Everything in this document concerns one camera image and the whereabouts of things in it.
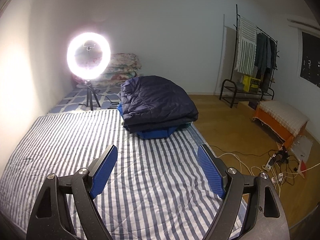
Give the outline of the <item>navy quilted puffer jacket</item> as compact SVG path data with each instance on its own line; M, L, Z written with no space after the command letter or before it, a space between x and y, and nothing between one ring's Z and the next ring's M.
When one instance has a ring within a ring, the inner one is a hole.
M195 122L199 112L186 91L160 76L139 76L121 85L124 126L130 133Z

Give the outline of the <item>black clothes rack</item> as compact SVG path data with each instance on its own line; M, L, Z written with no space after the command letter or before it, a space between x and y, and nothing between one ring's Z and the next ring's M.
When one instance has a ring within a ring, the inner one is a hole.
M278 41L236 10L235 44L229 78L223 80L219 99L230 108L244 100L274 99Z

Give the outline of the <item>dark hanging clothes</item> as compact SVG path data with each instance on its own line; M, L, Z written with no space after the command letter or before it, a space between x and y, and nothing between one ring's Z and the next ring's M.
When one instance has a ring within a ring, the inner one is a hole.
M260 80L259 88L264 93L268 91L272 72L276 67L276 55L276 42L264 33L259 33L254 66L257 68L255 77Z

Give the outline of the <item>white power strip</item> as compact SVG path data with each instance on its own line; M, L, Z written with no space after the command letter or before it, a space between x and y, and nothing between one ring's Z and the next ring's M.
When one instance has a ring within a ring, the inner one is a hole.
M271 169L271 167L274 165L274 163L276 162L276 156L273 155L272 157L270 157L266 163L266 165L263 167L263 169L265 171L269 171Z

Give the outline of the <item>blue white striped quilt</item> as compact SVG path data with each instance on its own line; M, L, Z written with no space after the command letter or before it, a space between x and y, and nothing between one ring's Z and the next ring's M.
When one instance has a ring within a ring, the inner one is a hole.
M74 174L109 145L116 164L95 205L113 239L202 239L222 201L197 161L204 144L194 126L144 140L122 126L117 110L39 117L1 177L1 212L22 231L50 173Z

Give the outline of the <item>blue and white folded garment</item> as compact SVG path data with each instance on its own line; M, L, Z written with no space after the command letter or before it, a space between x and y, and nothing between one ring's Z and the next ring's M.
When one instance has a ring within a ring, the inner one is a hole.
M123 127L142 139L165 139L179 128L186 128L198 119L198 110L190 99L121 102L117 107Z

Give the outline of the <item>black tripod stand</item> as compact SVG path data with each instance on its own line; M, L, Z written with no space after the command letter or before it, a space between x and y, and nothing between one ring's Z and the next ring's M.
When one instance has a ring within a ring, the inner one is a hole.
M79 103L79 106L86 106L89 107L91 111L94 110L94 105L93 105L93 99L95 99L96 103L97 103L97 107L100 108L101 104L98 100L98 96L97 93L95 91L95 89L92 86L92 83L90 80L85 81L85 86L87 89L87 94L86 94L86 103Z

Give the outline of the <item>yellow box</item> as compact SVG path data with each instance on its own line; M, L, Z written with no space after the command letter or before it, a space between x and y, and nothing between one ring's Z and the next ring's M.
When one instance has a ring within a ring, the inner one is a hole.
M243 76L243 91L248 93L257 93L260 87L260 79L256 79L247 75Z

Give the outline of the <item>floral folded blanket stack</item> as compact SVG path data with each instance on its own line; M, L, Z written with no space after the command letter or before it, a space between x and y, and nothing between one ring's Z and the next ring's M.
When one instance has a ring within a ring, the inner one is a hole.
M92 80L93 86L112 86L136 77L142 68L139 57L133 53L112 54L103 73Z

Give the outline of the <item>phone holder clip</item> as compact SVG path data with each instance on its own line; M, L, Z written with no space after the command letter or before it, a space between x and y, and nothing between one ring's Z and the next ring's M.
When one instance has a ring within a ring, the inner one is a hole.
M92 41L88 41L88 42L85 42L85 43L83 44L83 47L86 48L86 50L87 50L88 52L90 52L92 49L94 49L95 46L96 46L96 44L95 44L94 42L92 42Z

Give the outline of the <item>dark window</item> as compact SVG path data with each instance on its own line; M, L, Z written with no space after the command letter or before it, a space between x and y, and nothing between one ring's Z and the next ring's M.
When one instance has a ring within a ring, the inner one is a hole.
M302 64L300 77L320 86L320 39L302 32Z

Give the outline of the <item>striped hanging towel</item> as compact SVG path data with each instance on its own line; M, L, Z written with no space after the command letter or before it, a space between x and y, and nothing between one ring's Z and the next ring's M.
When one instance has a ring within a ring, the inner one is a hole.
M241 74L251 76L254 70L257 46L256 25L244 17L240 17L237 38L235 70Z

